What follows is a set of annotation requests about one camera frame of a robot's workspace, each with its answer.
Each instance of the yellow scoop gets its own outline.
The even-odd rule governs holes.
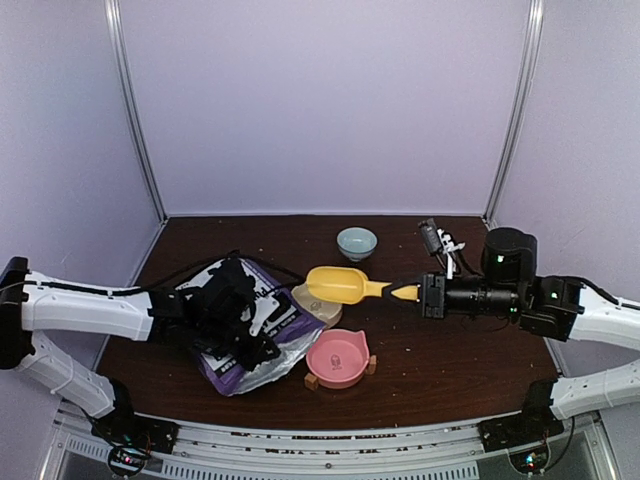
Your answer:
[[[307,275],[311,295],[325,302],[354,305],[364,297],[381,297],[389,282],[372,282],[355,268],[316,267]],[[401,300],[418,301],[417,285],[408,285],[391,292]]]

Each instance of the wooden table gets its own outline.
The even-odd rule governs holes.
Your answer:
[[[139,283],[202,257],[236,248],[305,274],[318,265],[347,266],[339,230],[372,229],[374,255],[358,265],[371,279],[393,280],[439,270],[417,233],[415,217],[184,218],[169,222]],[[486,229],[478,218],[445,217],[438,225],[467,243],[478,268]],[[433,424],[518,410],[534,380],[554,378],[544,341],[495,318],[427,320],[381,299],[345,307],[339,326],[364,329],[378,368],[345,391],[304,388],[300,362],[286,377],[246,395],[223,397],[188,354],[112,338],[99,372],[129,387],[143,413],[194,422],[274,429],[357,429]]]

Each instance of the beige bowl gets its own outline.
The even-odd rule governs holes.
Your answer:
[[[334,327],[342,318],[341,304],[318,300],[309,293],[306,284],[294,288],[291,290],[291,294],[302,308],[327,325],[325,330]]]

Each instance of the black cable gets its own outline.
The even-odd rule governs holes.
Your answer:
[[[562,452],[560,452],[560,455],[558,455],[558,458],[556,458],[551,465],[549,465],[544,469],[544,473],[547,473],[549,470],[551,470],[556,465],[558,465],[558,463],[560,463],[560,460],[562,460],[566,455],[567,451],[569,451],[569,446],[571,445],[571,440],[573,439],[573,433],[575,432],[575,429],[576,429],[576,417],[574,416],[574,417],[571,417],[571,433],[569,433],[569,439],[567,440],[567,443],[564,446],[564,449],[562,450]]]
[[[456,241],[454,236],[451,234],[451,232],[447,232],[447,233],[451,237],[451,241],[457,245],[458,242]],[[455,255],[456,255],[456,257],[458,257],[460,259],[460,263],[462,263],[462,266],[467,271],[467,273],[469,273],[470,275],[476,275],[478,277],[481,276],[480,273],[478,273],[475,269],[473,269],[471,267],[471,265],[469,265],[469,262],[467,262],[467,259],[464,257],[464,254],[462,253],[462,250],[457,250],[455,252]]]
[[[0,288],[0,293],[4,292],[5,290],[9,290],[10,288],[17,287],[19,285],[37,285],[37,283],[34,282],[33,280],[25,280],[23,282],[12,283],[11,285],[5,285],[4,287]]]
[[[584,277],[572,277],[572,276],[562,276],[561,278],[567,278],[569,280],[577,280],[579,282],[584,283],[587,287],[591,287],[598,295],[600,295],[605,300],[613,303],[614,305],[618,305],[618,299],[607,292],[604,288],[597,286],[591,280]]]
[[[231,251],[229,253],[227,253],[226,255],[216,255],[215,257],[207,257],[207,258],[202,258],[196,262],[190,263],[189,265],[185,265],[184,267],[179,268],[178,270],[166,275],[165,277],[156,280],[150,284],[144,285],[144,286],[140,286],[140,287],[135,287],[135,288],[128,288],[126,290],[106,290],[106,289],[100,289],[100,288],[92,288],[92,287],[83,287],[80,285],[73,285],[73,284],[68,284],[68,283],[62,283],[62,282],[43,282],[41,283],[42,286],[45,287],[52,287],[52,288],[59,288],[62,290],[70,290],[70,291],[78,291],[78,292],[85,292],[85,293],[92,293],[92,294],[96,294],[96,295],[104,295],[104,296],[111,296],[111,297],[126,297],[129,295],[136,295],[139,293],[145,293],[148,292],[149,290],[153,290],[154,288],[158,288],[161,287],[162,285],[165,285],[166,283],[170,282],[171,280],[173,280],[174,278],[178,277],[179,275],[182,275],[184,273],[187,273],[191,270],[193,270],[194,268],[197,267],[201,267],[203,265],[207,265],[207,264],[212,264],[212,263],[217,263],[220,262],[222,260],[225,260],[227,258],[240,258],[240,259],[246,259],[246,260],[251,260],[255,263],[257,263],[258,265],[264,267],[264,268],[268,268],[271,270],[275,270],[277,272],[283,273],[285,275],[288,275],[291,278],[294,278],[296,280],[296,285],[301,285],[305,282],[305,278],[296,273],[293,272],[292,270],[289,270],[288,268],[285,267],[281,267],[280,265],[277,265],[275,263],[272,262],[268,262],[266,260],[263,260],[261,258],[258,257],[254,257],[251,255],[244,255],[244,254],[240,254],[237,250]],[[20,284],[31,284],[31,285],[37,285],[36,282],[20,282],[20,283],[16,283],[15,285],[20,285]],[[7,287],[4,287],[2,290],[8,289],[12,286],[15,285],[9,285]]]
[[[475,275],[477,277],[480,276],[480,274],[476,270],[471,268],[471,265],[469,265],[469,262],[467,262],[467,259],[464,258],[464,254],[462,253],[462,250],[458,250],[456,252],[456,256],[460,259],[460,263],[462,263],[462,266],[469,274]]]
[[[84,416],[87,417],[87,420],[89,421],[91,426],[94,428],[94,430],[96,431],[98,436],[100,438],[102,438],[102,440],[107,442],[109,444],[109,446],[111,447],[111,451],[109,452],[109,456],[107,458],[107,467],[109,467],[109,470],[111,470],[111,473],[113,473],[114,475],[117,475],[119,477],[122,476],[119,472],[116,472],[115,470],[113,470],[113,468],[111,467],[111,461],[114,458],[118,458],[118,460],[119,460],[123,453],[126,456],[135,457],[137,460],[140,460],[142,462],[142,464],[139,465],[135,470],[131,470],[130,472],[127,472],[127,477],[133,477],[133,476],[139,474],[142,470],[144,470],[144,468],[147,465],[147,462],[151,459],[151,453],[149,451],[145,452],[145,451],[140,450],[138,447],[135,447],[133,445],[119,445],[119,444],[117,444],[116,442],[113,441],[113,439],[109,435],[105,434],[102,431],[98,421],[95,418],[91,417],[84,409],[81,409],[81,410],[82,410],[82,413],[84,413]]]
[[[289,283],[283,283],[282,285],[277,285],[269,290],[267,290],[266,292],[264,292],[263,294],[261,294],[262,297],[266,297],[267,295],[271,295],[274,292],[277,292],[278,290],[282,290],[283,288],[295,288],[295,287],[299,287],[300,285],[303,285],[304,282],[289,282]]]
[[[472,329],[467,328],[467,326],[464,324],[464,321],[465,321],[465,320],[467,320],[467,319],[469,319],[469,320],[475,320],[475,318],[473,318],[473,317],[469,317],[469,316],[466,316],[466,317],[462,317],[462,318],[460,319],[460,326],[461,326],[463,329],[465,329],[466,331],[468,331],[468,332],[473,332],[473,333],[493,333],[493,332],[499,332],[500,330],[504,330],[504,329],[505,329],[505,328],[507,328],[507,327],[509,326],[509,324],[511,323],[511,322],[509,321],[509,319],[508,319],[508,318],[506,318],[506,317],[496,317],[496,318],[497,318],[498,320],[504,320],[504,322],[505,322],[505,323],[504,323],[504,325],[500,325],[499,327],[496,327],[496,328],[488,328],[488,329],[484,329],[484,330],[472,330]]]
[[[440,255],[436,255],[436,260],[438,260],[438,263],[440,264],[440,267],[442,267],[442,269],[446,272],[447,271],[447,267],[444,264],[444,261],[442,260],[442,258],[440,257]]]

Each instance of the pink bowl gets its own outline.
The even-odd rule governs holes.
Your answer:
[[[360,381],[369,364],[367,337],[361,330],[327,330],[307,353],[307,365],[323,387],[349,388]]]

